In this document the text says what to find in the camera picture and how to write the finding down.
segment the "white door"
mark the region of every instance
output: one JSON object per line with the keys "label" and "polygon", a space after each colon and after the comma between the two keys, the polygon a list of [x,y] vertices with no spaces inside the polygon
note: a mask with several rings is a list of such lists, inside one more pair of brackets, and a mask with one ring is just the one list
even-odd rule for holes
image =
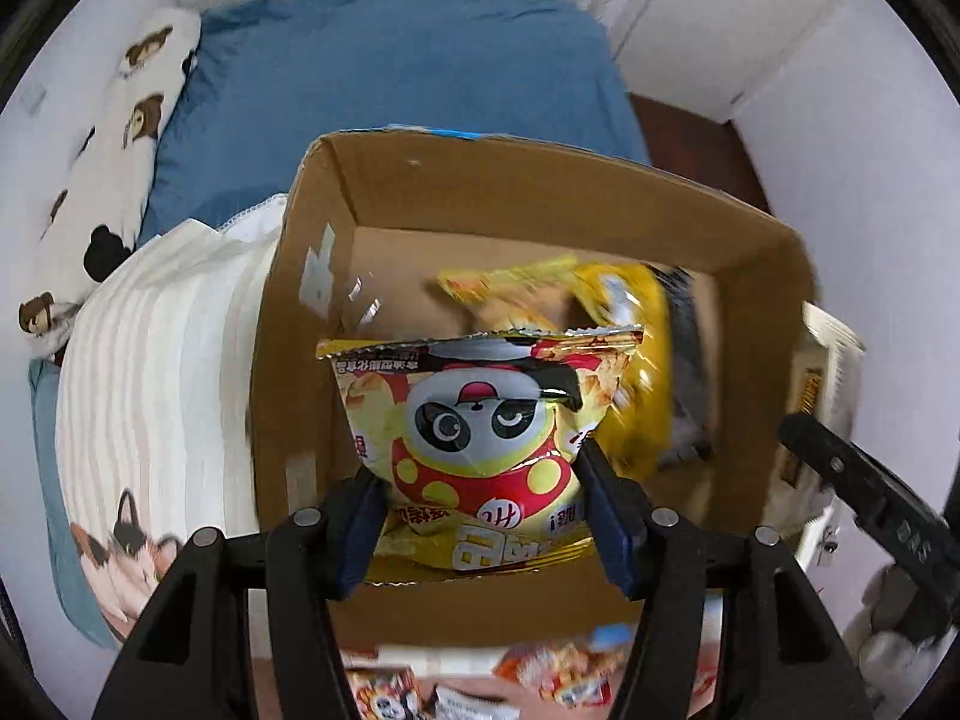
{"label": "white door", "polygon": [[726,122],[839,1],[647,0],[617,64],[632,93]]}

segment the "pillow with bear print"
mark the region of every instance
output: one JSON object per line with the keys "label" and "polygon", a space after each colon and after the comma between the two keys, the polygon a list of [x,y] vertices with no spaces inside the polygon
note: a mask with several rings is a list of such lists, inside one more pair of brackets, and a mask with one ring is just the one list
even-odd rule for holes
{"label": "pillow with bear print", "polygon": [[52,202],[32,288],[19,308],[20,328],[32,335],[38,355],[64,346],[80,305],[131,255],[154,181],[157,141],[199,40],[199,13],[164,8],[143,23],[122,57],[104,109]]}

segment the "bear print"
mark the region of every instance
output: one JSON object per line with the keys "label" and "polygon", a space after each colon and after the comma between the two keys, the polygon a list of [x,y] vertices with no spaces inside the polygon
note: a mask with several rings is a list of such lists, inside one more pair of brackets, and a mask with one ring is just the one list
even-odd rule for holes
{"label": "bear print", "polygon": [[167,42],[167,38],[170,37],[170,33],[173,31],[174,28],[171,25],[166,25],[156,32],[151,32],[139,43],[134,43],[129,47],[126,55],[124,55],[124,58],[127,60],[127,69],[120,71],[121,76],[123,76],[124,79],[128,79],[132,74],[142,68],[151,56],[162,49],[163,45]]}
{"label": "bear print", "polygon": [[80,146],[80,151],[77,152],[78,157],[86,151],[86,147],[90,145],[90,141],[93,139],[93,133],[96,131],[96,127],[90,127],[90,132],[86,134],[86,138],[83,140],[83,146]]}
{"label": "bear print", "polygon": [[61,205],[64,204],[64,200],[66,200],[66,189],[64,189],[60,194],[58,194],[56,196],[56,200],[54,200],[54,207],[50,209],[50,220],[47,221],[48,227],[54,223],[54,219],[56,218],[56,212],[59,211],[59,207],[61,207]]}
{"label": "bear print", "polygon": [[140,138],[156,140],[160,136],[160,116],[162,114],[160,105],[162,103],[163,95],[157,92],[150,95],[149,98],[143,98],[133,106],[133,113],[130,114],[130,120],[123,130],[123,148]]}
{"label": "bear print", "polygon": [[195,50],[193,49],[190,49],[189,52],[186,53],[186,56],[184,57],[184,61],[181,62],[181,71],[184,74],[185,79],[187,76],[189,76],[189,74],[193,73],[193,69],[196,66],[197,66],[197,52],[195,52]]}
{"label": "bear print", "polygon": [[83,269],[90,278],[103,284],[131,254],[133,252],[123,245],[120,236],[101,224],[90,233],[90,245],[83,255]]}
{"label": "bear print", "polygon": [[50,306],[53,304],[54,296],[51,293],[43,293],[26,303],[21,303],[19,312],[21,330],[35,336],[41,336],[47,332],[54,323],[50,316]]}

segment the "cat print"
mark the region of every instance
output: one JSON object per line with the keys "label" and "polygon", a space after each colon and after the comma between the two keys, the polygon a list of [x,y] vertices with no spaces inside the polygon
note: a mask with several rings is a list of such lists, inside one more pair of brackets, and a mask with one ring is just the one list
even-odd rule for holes
{"label": "cat print", "polygon": [[176,536],[154,541],[140,526],[129,490],[120,495],[117,521],[107,546],[76,522],[70,524],[83,576],[93,590],[110,631],[121,643],[170,569],[182,543]]}

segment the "blue bedsheet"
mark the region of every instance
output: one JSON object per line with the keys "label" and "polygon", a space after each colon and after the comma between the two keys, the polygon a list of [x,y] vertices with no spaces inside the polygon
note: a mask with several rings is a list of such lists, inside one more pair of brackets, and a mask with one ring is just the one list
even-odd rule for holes
{"label": "blue bedsheet", "polygon": [[86,583],[80,561],[77,560],[77,543],[70,533],[64,493],[59,483],[55,441],[59,367],[47,360],[30,360],[27,375],[34,407],[34,448],[37,450],[43,509],[47,515],[47,545],[50,548],[56,598],[61,602],[67,619],[85,637],[101,647],[116,649],[116,640],[104,622],[97,599]]}
{"label": "blue bedsheet", "polygon": [[560,0],[259,0],[203,15],[141,244],[287,191],[315,138],[410,124],[649,163],[603,28]]}

